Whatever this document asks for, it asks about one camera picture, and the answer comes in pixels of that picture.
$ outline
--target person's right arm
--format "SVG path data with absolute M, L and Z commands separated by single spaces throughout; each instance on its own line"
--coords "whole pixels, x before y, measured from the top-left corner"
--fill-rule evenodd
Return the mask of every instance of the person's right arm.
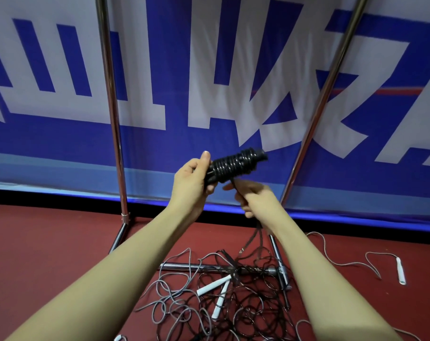
M 280 241 L 318 341 L 395 341 L 394 329 L 337 271 L 265 185 L 236 180 L 236 200 Z M 233 189 L 232 184 L 223 187 Z

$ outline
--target metal pole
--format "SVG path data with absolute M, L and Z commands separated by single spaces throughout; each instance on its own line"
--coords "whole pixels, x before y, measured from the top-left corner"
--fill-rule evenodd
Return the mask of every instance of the metal pole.
M 351 40 L 354 36 L 357 26 L 359 25 L 359 22 L 362 17 L 367 1 L 368 0 L 356 1 L 354 10 L 351 15 L 351 19 L 349 20 L 348 28 L 346 29 L 346 32 L 343 34 L 343 37 L 338 45 L 337 52 L 335 53 L 335 57 L 332 60 L 329 76 L 327 77 L 327 80 L 324 83 L 324 86 L 322 87 L 322 90 L 318 96 L 315 112 L 311 119 L 310 125 L 308 126 L 307 131 L 303 137 L 299 154 L 297 155 L 297 159 L 292 168 L 291 175 L 289 176 L 289 179 L 285 186 L 285 190 L 280 198 L 280 203 L 283 207 L 285 207 L 292 185 L 296 180 L 297 174 L 302 165 L 305 154 L 308 151 L 308 147 L 310 145 L 311 139 L 313 138 L 316 127 L 321 118 L 322 112 L 324 111 L 327 101 L 329 100 L 329 96 L 330 96 L 330 93 L 332 92 L 333 85 L 335 83 L 335 80 L 337 79 L 338 72 L 340 71 L 340 68 L 343 64 L 343 60 L 349 49 L 349 45 L 351 44 Z M 275 257 L 278 259 L 278 269 L 283 278 L 283 284 L 285 286 L 284 288 L 288 289 L 289 280 L 286 274 L 286 268 L 282 263 L 282 257 L 281 257 L 280 251 L 278 250 L 278 245 L 273 235 L 269 235 L 269 237 L 270 237 L 270 242 L 272 243 L 272 249 L 274 251 Z
M 112 137 L 114 140 L 115 166 L 119 182 L 120 205 L 122 207 L 122 227 L 119 230 L 110 252 L 115 250 L 124 240 L 129 229 L 129 213 L 127 207 L 127 189 L 125 184 L 125 169 L 122 158 L 122 143 L 120 140 L 119 109 L 115 91 L 114 64 L 112 62 L 109 13 L 107 0 L 95 0 L 100 33 L 101 52 L 103 54 L 104 79 L 108 92 L 109 114 L 111 119 Z
M 198 264 L 185 264 L 185 263 L 162 263 L 160 264 L 162 270 L 169 271 L 196 271 L 199 268 L 201 273 L 226 273 L 229 274 L 232 267 L 228 265 L 198 265 Z M 275 267 L 269 267 L 265 269 L 267 274 L 276 276 L 278 274 Z M 258 267 L 247 267 L 247 269 L 241 267 L 239 268 L 239 274 L 249 275 L 249 274 L 261 274 L 262 269 Z

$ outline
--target black jump rope handle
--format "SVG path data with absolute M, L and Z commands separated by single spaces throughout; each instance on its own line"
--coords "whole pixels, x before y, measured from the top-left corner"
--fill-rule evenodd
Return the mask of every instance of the black jump rope handle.
M 205 186 L 213 183 L 225 183 L 240 175 L 248 175 L 256 170 L 256 164 L 267 160 L 267 154 L 253 148 L 244 149 L 238 154 L 214 160 L 207 169 Z

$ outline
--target forearm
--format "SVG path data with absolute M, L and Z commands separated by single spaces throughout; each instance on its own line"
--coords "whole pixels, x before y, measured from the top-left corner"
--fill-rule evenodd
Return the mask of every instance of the forearm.
M 163 211 L 27 320 L 13 340 L 112 341 L 176 242 L 184 217 Z
M 400 340 L 287 214 L 271 229 L 286 251 L 318 340 Z

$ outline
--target person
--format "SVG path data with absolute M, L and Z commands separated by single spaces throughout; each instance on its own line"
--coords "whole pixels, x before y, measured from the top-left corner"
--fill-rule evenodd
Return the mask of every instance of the person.
M 174 176 L 168 206 L 81 278 L 43 306 L 8 341 L 112 341 L 173 244 L 196 221 L 215 185 L 204 188 L 210 154 Z M 327 261 L 265 185 L 236 180 L 235 199 L 283 248 L 318 341 L 401 340 Z M 232 184 L 224 190 L 234 189 Z

